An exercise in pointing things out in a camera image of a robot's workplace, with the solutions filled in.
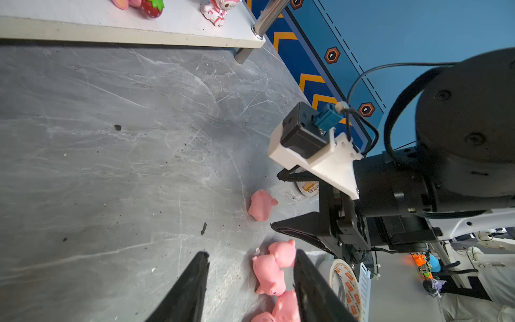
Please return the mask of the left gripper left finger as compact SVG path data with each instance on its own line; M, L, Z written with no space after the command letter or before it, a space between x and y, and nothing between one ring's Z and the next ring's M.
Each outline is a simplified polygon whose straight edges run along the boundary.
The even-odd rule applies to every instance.
M197 252L146 322L201 321L209 266L209 254Z

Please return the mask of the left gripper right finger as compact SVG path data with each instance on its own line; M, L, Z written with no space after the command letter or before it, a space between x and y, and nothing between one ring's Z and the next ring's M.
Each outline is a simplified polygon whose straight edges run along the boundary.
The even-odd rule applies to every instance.
M303 250L296 251L294 286L302 322L355 322Z

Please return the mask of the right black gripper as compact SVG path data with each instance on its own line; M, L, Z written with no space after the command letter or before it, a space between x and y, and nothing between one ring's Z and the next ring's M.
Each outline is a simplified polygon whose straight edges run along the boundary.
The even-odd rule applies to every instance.
M422 174L417 152L398 150L352 162L359 197L322 190L320 211L277 221L271 228L298 238L336 258L360 257L382 246L398 253L425 253L443 234L429 221L435 198ZM299 166L283 169L284 182L320 182Z

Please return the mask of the pink pig toy bottom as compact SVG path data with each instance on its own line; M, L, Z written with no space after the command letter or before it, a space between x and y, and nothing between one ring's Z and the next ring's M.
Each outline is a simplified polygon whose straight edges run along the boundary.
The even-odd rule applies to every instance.
M277 298L272 316L277 322L301 322L295 290L287 291Z

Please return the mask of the small pink pig toy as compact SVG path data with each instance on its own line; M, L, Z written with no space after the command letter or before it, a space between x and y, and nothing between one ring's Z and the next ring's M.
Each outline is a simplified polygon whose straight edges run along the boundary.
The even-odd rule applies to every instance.
M265 190L258 190L251 196L248 214L256 221L265 222L271 214L273 207L278 205L278 201Z

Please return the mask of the pink white round character toy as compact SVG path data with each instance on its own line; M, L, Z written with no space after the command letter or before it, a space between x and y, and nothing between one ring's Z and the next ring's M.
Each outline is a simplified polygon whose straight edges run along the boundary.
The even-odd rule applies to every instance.
M234 9L240 0L209 0L202 1L200 12L214 26L221 27L225 22L227 12Z

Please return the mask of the white two-tier shelf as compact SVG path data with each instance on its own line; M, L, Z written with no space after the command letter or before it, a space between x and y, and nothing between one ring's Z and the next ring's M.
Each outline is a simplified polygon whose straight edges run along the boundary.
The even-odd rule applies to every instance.
M255 18L241 3L221 27L201 14L200 1L167 1L158 18L112 1L2 1L1 38L236 49L242 64L277 20L287 1L269 1Z

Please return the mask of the pink yellow figure toy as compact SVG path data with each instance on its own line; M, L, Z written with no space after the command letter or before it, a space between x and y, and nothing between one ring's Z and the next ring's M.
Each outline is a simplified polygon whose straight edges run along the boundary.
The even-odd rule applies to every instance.
M112 3L122 10L128 7L139 9L146 17L152 19L160 17L165 8L162 0L112 0Z

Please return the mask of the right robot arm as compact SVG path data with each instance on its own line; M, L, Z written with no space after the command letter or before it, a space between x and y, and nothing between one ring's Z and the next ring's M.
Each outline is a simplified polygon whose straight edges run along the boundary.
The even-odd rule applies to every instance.
M431 64L394 102L385 151L360 152L347 102L298 103L274 130L269 157L281 181L317 181L319 210L277 221L275 232L337 258L362 260L378 246L426 252L442 235L435 219L475 217L514 206L514 49Z

